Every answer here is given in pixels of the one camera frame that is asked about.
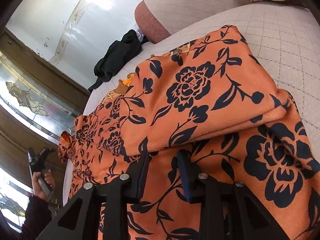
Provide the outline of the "dark sleeve forearm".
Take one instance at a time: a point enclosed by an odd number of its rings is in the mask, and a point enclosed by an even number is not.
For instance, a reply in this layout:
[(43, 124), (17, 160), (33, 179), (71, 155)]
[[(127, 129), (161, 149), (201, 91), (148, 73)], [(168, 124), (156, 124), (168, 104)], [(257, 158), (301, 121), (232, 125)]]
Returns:
[(52, 220), (52, 213), (48, 209), (48, 203), (37, 196), (29, 198), (29, 204), (25, 212), (25, 221), (18, 239), (35, 240), (44, 228)]

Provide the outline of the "person's left hand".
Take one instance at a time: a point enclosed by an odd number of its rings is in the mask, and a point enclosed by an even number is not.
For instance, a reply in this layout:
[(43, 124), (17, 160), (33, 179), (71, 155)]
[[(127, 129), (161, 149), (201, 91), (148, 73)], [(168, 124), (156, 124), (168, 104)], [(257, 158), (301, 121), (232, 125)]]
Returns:
[(46, 194), (46, 192), (42, 189), (42, 186), (46, 186), (46, 184), (50, 185), (52, 190), (55, 189), (55, 181), (50, 169), (45, 174), (42, 174), (41, 172), (33, 173), (33, 195), (46, 202), (49, 202), (51, 196), (49, 196), (49, 194)]

